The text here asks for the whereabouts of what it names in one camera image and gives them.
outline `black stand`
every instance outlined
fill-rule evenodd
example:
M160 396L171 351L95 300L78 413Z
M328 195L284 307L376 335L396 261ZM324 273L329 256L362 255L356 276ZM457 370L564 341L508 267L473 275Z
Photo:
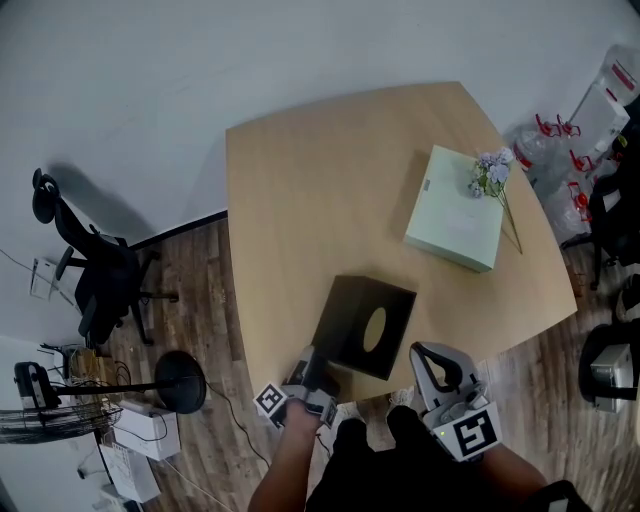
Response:
M155 382L129 386L55 388L62 395L106 395L127 391L155 389L165 407L179 414L191 414L202 407L207 395L207 382L198 362L186 352L164 354L156 364Z

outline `black box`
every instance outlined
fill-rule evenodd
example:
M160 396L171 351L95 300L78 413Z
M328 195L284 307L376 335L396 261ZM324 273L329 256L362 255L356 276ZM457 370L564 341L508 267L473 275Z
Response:
M387 380L396 360L416 294L362 276L337 276L320 316L312 345L329 361ZM370 352L364 335L374 311L386 319Z

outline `hand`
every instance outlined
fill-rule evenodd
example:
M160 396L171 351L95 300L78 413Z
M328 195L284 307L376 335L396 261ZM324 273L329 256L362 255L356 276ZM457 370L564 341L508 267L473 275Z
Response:
M315 436L316 431L320 428L320 425L322 425L320 417L308 412L300 400L289 400L286 407L287 417L284 420L285 427L302 434Z

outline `office chair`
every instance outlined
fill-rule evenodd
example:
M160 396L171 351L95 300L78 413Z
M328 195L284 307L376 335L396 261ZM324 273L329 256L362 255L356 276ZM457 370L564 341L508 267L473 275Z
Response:
M153 345L147 338L138 302L143 299L168 299L178 302L175 293L148 293L140 291L149 265L160 258L151 252L142 263L123 238L100 234L92 225L88 232L60 197L58 185L40 169L33 174L33 213L43 224L55 219L58 233L69 244L56 267L56 279L60 280L67 267L84 268L75 291L76 302L82 312L78 327L88 345L95 347L109 339L114 327L121 327L121 318L129 309L138 328L142 342ZM74 258L77 250L85 259Z
M595 249L594 280L591 289L597 290L602 267L602 250L609 258L606 266L617 262L623 267L640 263L640 148L625 155L618 170L610 176L600 178L589 198L591 212L591 234L578 235L560 245L568 249L577 245L592 243ZM609 210L605 198L619 193L619 201Z

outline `cable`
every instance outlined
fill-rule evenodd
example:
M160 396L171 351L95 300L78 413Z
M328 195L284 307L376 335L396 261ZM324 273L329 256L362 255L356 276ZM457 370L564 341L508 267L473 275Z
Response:
M253 453L255 453L260 459L262 459L264 461L264 463L267 465L268 468L271 467L271 465L269 464L269 462L267 461L267 459L265 459L262 455L260 455L260 453L258 452L258 450L256 450L253 445L251 444L251 438L249 437L249 432L247 432L247 429L245 427L243 427L240 422L238 421L238 419L236 418L235 413L233 412L233 404L231 403L231 400L229 400L229 398L227 397L227 395L225 395L224 393L221 393L220 391L217 391L216 389L214 389L214 387L209 384L207 381L205 381L207 386L209 386L209 389L211 391L213 391L216 395L221 396L222 398L224 398L227 403L229 404L229 410L231 411L231 417L233 418L233 421L235 421L236 425L238 425L238 428L240 430L242 430L244 432L244 435L247 437L247 442L249 443L249 448L251 448L251 450L253 451Z
M60 290L60 288L58 288L58 285L54 284L52 281L49 281L48 279L45 279L44 277L42 277L40 274L38 274L37 272L34 271L33 268L29 268L27 267L24 263L20 263L18 260L12 258L11 256L9 256L6 252L4 252L2 249L0 249L0 254L3 254L5 256L5 258L7 258L9 261L12 261L13 263L15 263L16 265L28 270L31 275L36 275L38 276L40 279L42 279L45 283L51 285L51 287L57 291L60 296L66 301L68 302L71 306L73 306L73 309L75 309L76 311L78 311L79 313L82 314L82 312L80 311L80 308L73 303L73 301L67 297L64 293L62 293L62 290Z
M176 473L178 473L178 475L180 476L180 478L182 478L185 482L187 482L188 484L191 484L193 487L195 487L196 489L198 489L201 493L209 496L209 498L211 498L213 501L215 501L218 505L220 505L221 507L223 507L224 509L228 510L229 512L234 512L232 509L230 509L229 507L227 507L224 503L222 503L218 498L216 498L215 496L213 496L212 494L209 494L207 491L205 491L202 487L196 485L195 483L193 483L191 480L189 480L186 476L184 476L182 473L180 473L180 471L178 471L176 469L176 467L171 464L171 462L169 462L168 460L164 460L165 464L167 464L171 469L173 469Z
M167 422L164 420L164 418L162 417L161 414L156 414L156 413L152 413L153 415L156 416L160 416L160 419L162 420L162 423L164 423L164 435L162 437L157 437L155 439L145 439L144 437L140 437L138 434L135 434L133 432L131 432L130 430L124 429L124 428L120 428L120 427L116 427L115 425L113 425L113 428L117 428L118 430L122 430L123 432L127 432L128 434L131 434L134 437L137 437L138 439L140 439L141 441L144 441L145 443L153 443L154 441L161 441L162 439L164 439L165 437L167 437L167 435L169 434L169 428L167 427Z
M329 451L329 448L327 448L327 445L322 442L322 439L320 439L320 434L316 434L316 439L320 443L320 446L327 450L327 456L331 458L331 452Z

